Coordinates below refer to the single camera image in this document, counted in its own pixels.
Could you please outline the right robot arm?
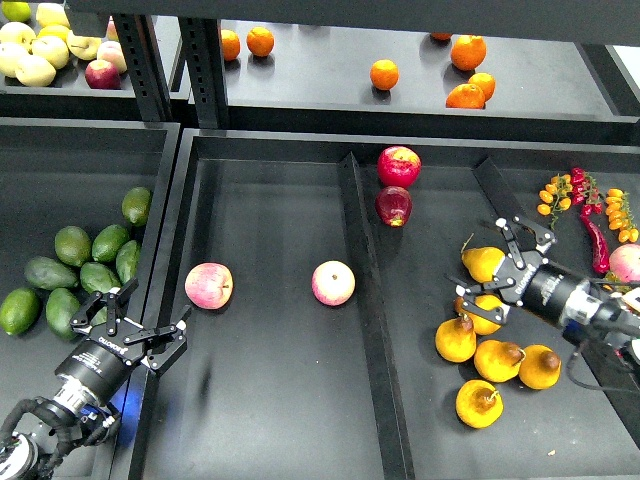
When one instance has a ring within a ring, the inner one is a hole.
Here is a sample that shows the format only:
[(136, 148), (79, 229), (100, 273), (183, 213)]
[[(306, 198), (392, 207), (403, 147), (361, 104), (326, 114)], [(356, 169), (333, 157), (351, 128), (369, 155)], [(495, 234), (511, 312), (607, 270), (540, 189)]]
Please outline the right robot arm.
[(550, 261), (554, 233), (521, 216), (499, 218), (508, 254), (488, 282), (470, 284), (453, 277), (456, 293), (468, 311), (498, 325), (507, 322), (505, 307), (518, 307), (554, 326), (575, 346), (573, 357), (591, 343), (629, 353), (639, 342), (639, 316), (621, 298), (605, 292)]

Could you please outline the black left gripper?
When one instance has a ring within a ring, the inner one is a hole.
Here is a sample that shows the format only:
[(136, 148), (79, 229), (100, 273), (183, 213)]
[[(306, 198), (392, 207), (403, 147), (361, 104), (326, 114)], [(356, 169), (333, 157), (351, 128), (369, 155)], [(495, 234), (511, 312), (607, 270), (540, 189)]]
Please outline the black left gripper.
[[(186, 351), (191, 306), (182, 309), (177, 323), (152, 329), (124, 319), (138, 285), (132, 278), (106, 293), (94, 291), (71, 317), (71, 329), (88, 336), (55, 369), (62, 386), (54, 403), (63, 408), (104, 406), (137, 366), (165, 373)], [(104, 320), (101, 325), (94, 322), (96, 315)]]

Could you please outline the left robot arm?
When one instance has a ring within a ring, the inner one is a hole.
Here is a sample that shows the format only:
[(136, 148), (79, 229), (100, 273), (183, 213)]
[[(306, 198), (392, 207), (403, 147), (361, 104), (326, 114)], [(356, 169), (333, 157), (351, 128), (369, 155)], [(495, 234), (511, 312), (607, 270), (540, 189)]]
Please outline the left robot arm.
[(176, 323), (144, 327), (126, 315), (137, 286), (95, 291), (70, 317), (83, 338), (55, 370), (59, 390), (18, 401), (1, 425), (2, 478), (50, 479), (72, 451), (114, 437), (122, 411), (112, 400), (132, 373), (144, 366), (160, 376), (186, 351), (191, 306)]

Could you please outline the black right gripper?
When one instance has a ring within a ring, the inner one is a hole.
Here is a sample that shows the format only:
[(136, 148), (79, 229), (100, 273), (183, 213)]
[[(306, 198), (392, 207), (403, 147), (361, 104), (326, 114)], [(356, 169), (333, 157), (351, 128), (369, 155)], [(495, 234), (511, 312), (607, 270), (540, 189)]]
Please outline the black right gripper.
[(523, 216), (500, 217), (496, 227), (506, 241), (508, 257), (497, 269), (498, 289), (503, 302), (479, 285), (468, 285), (453, 278), (456, 285), (454, 311), (505, 325), (509, 305), (517, 305), (552, 325), (575, 321), (588, 325), (595, 317), (595, 297), (586, 278), (547, 260), (556, 244), (553, 231)]

